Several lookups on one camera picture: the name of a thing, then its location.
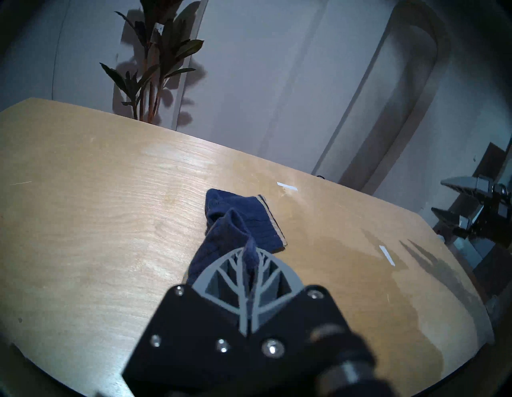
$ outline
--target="plant leaf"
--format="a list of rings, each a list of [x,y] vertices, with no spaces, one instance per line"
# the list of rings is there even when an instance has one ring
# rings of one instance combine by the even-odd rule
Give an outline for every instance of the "plant leaf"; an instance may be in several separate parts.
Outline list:
[[[128,25],[130,25],[130,27],[135,30],[135,26],[133,26],[133,24],[130,22],[130,20],[126,17],[126,15],[124,14],[121,14],[119,11],[114,11],[117,15],[121,15],[123,17],[123,19],[126,21],[126,23],[128,23]]]
[[[199,8],[200,4],[201,4],[201,2],[192,2],[192,3],[190,3],[176,17],[175,22],[178,22],[180,20],[188,21],[189,18],[191,18],[193,15],[195,15],[195,13],[196,13],[197,9]]]
[[[100,62],[101,67],[105,70],[105,73],[109,75],[109,77],[114,81],[114,83],[119,87],[119,89],[128,95],[128,91],[126,89],[126,84],[124,83],[123,77],[119,74],[119,72],[115,69],[109,68],[107,65],[102,64]]]
[[[195,54],[198,52],[203,46],[203,40],[190,40],[187,44],[183,45],[176,55],[176,60],[182,60],[187,58],[188,56]]]
[[[146,36],[146,25],[141,20],[136,20],[134,22],[134,30],[137,33],[137,37],[139,38],[141,44],[146,47],[147,46],[147,36]]]
[[[174,46],[174,48],[171,50],[172,52],[176,53],[178,52],[178,50],[184,46],[185,44],[187,44],[188,42],[190,41],[190,39],[188,38],[187,40],[184,40],[182,41],[181,43],[178,43],[176,46]]]
[[[151,78],[153,73],[155,73],[159,67],[159,65],[153,65],[146,70],[146,72],[142,75],[139,82],[137,83],[139,89],[147,83],[147,81]]]
[[[173,37],[173,20],[172,19],[168,19],[164,26],[163,26],[163,30],[162,30],[162,43],[163,43],[163,46],[164,48],[169,48],[170,47],[170,41]]]
[[[128,25],[135,31],[135,34],[137,35],[137,38],[139,39],[140,43],[144,48],[147,46],[147,40],[146,40],[146,26],[144,25],[144,22],[142,21],[135,21],[135,24],[132,24],[130,20],[126,17],[126,15],[121,14],[119,11],[115,11],[116,14],[122,16],[122,18],[126,21]]]
[[[193,72],[194,70],[195,70],[194,68],[181,68],[181,69],[173,71],[172,73],[169,73],[165,78],[173,77],[180,73]]]

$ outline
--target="white wall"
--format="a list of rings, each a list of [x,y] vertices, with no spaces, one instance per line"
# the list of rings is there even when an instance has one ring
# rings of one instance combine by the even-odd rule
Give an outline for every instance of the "white wall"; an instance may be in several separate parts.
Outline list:
[[[186,87],[186,134],[257,154],[322,0],[210,1],[193,56],[206,75]],[[187,76],[187,82],[193,73]]]
[[[186,134],[310,173],[379,43],[394,2],[209,2],[183,106]]]
[[[506,84],[488,44],[460,15],[432,3],[452,43],[450,64],[423,121],[374,196],[437,223],[431,207],[447,209],[458,194],[440,185],[470,176],[490,142],[506,149],[512,112]]]
[[[422,91],[430,75],[436,53],[434,40],[424,30],[416,26],[395,26],[391,29],[357,99],[319,161],[316,174],[338,183],[375,127],[382,136],[382,140],[375,140],[375,145],[390,144],[387,139],[394,141],[393,136],[385,136],[386,129],[391,128],[395,135],[398,134],[408,116],[410,102],[418,99],[418,92]],[[378,161],[365,160],[368,164]],[[364,178],[364,167],[360,165],[358,168],[359,177]]]
[[[48,0],[0,59],[0,111],[30,97],[51,99],[60,26],[69,0]]]

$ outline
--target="plywood tabletop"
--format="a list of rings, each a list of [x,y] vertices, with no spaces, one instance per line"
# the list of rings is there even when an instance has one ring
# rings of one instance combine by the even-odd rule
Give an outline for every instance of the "plywood tabletop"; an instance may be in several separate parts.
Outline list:
[[[288,241],[277,256],[329,289],[400,395],[493,338],[470,280],[417,214],[338,184],[42,99],[0,113],[0,161],[0,331],[85,395],[131,395],[122,369],[204,238],[210,188],[265,196]]]

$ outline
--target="bolt head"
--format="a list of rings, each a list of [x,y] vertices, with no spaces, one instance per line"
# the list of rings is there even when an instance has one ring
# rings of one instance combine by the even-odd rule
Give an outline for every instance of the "bolt head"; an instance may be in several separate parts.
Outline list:
[[[226,353],[229,350],[229,343],[225,339],[217,339],[215,343],[215,349],[220,353]]]
[[[150,344],[153,347],[160,347],[160,344],[162,343],[162,339],[158,335],[151,336]]]
[[[283,345],[277,339],[267,339],[261,346],[261,351],[267,357],[271,359],[278,359],[285,353],[285,345]]]
[[[308,296],[311,299],[322,299],[324,297],[324,294],[321,293],[320,291],[317,291],[316,289],[310,289],[308,291]]]

